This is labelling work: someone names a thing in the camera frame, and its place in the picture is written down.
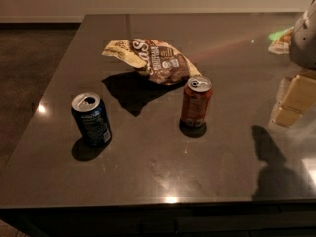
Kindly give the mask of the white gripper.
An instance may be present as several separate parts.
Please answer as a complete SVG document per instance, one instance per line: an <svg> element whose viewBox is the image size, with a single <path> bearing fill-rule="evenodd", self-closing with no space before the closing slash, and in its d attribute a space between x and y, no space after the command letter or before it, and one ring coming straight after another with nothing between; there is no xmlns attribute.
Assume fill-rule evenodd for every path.
<svg viewBox="0 0 316 237"><path fill-rule="evenodd" d="M301 67L316 69L316 0L312 0L294 24L290 58ZM271 121L282 127L291 127L315 103L316 71L302 71L290 81L281 105L274 104Z"/></svg>

